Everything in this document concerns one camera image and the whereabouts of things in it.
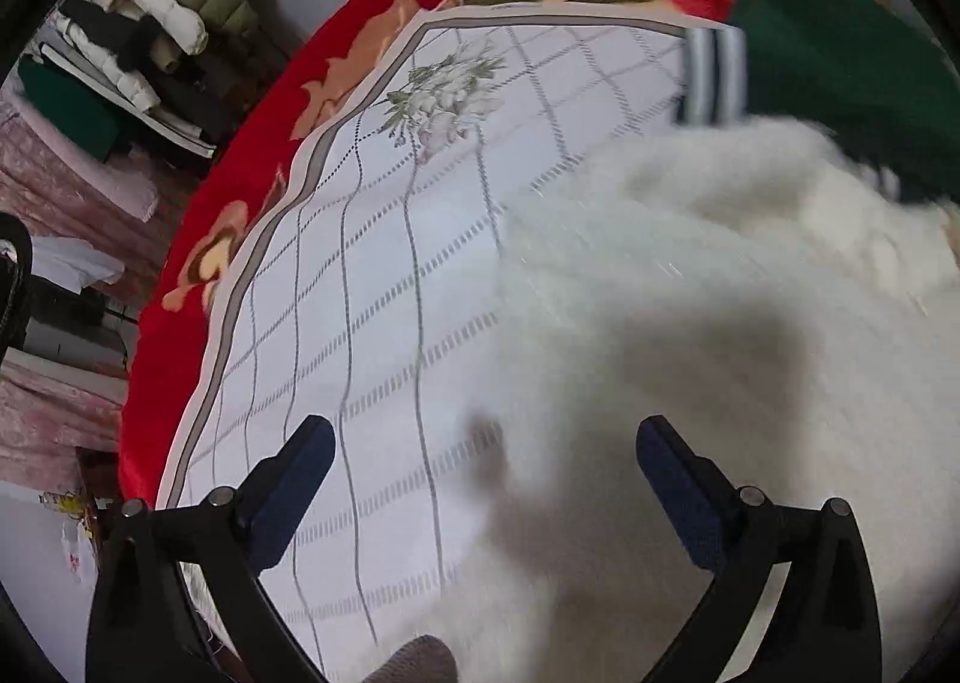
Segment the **red floral blanket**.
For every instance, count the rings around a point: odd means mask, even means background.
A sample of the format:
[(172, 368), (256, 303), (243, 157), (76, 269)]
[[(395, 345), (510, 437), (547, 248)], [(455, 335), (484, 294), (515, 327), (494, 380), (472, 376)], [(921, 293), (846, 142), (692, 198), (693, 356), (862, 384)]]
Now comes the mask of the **red floral blanket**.
[[(733, 0), (633, 0), (722, 20)], [(291, 59), (194, 192), (139, 322), (119, 435), (122, 495), (155, 501), (197, 385), (213, 293), (288, 185), (304, 137), (345, 107), (416, 12), (466, 0), (349, 0)]]

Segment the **pile of clothes on rack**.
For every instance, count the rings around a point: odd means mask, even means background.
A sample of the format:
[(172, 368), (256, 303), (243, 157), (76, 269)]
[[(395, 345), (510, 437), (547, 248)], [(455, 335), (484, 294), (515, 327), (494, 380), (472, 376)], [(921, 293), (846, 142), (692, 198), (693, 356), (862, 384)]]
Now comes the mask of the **pile of clothes on rack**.
[(3, 90), (94, 162), (205, 170), (295, 49), (278, 1), (55, 0)]

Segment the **pink stacked textiles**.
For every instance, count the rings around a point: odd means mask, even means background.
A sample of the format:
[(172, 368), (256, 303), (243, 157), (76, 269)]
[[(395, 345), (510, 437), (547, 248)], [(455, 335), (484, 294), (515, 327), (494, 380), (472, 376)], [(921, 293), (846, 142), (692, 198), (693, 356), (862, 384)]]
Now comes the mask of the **pink stacked textiles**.
[(47, 493), (80, 486), (80, 447), (119, 449), (133, 350), (104, 329), (106, 306), (146, 305), (179, 217), (149, 179), (149, 158), (124, 158), (107, 175), (112, 188), (148, 191), (128, 212), (60, 152), (23, 98), (2, 98), (2, 210), (25, 225), (32, 249), (25, 325), (2, 360), (2, 480)]

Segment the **white checked floral mat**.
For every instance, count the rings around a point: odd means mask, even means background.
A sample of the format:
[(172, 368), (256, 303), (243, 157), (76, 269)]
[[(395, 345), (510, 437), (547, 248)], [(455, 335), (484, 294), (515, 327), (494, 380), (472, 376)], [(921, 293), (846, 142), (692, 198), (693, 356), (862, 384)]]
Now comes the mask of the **white checked floral mat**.
[(420, 12), (302, 141), (213, 298), (156, 501), (238, 485), (309, 415), (334, 467), (263, 584), (334, 681), (363, 675), (487, 524), (490, 386), (512, 199), (669, 128), (685, 25), (600, 4)]

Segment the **white fluffy sweater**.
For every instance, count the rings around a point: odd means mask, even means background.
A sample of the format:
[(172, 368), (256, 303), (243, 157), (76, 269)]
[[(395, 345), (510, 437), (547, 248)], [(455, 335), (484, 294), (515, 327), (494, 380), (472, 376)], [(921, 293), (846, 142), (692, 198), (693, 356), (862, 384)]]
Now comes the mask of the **white fluffy sweater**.
[(617, 140), (512, 202), (487, 525), (410, 637), (467, 681), (636, 681), (708, 585), (641, 475), (662, 415), (782, 504), (851, 503), (913, 665), (958, 598), (958, 212), (900, 206), (799, 121)]

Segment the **grey knitted sleeve cuff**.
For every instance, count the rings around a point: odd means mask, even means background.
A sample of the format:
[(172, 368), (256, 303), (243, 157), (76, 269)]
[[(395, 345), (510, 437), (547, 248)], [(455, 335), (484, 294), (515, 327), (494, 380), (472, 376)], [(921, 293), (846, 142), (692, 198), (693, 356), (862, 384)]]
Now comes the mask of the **grey knitted sleeve cuff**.
[(423, 634), (395, 651), (363, 683), (457, 683), (451, 649), (438, 637)]

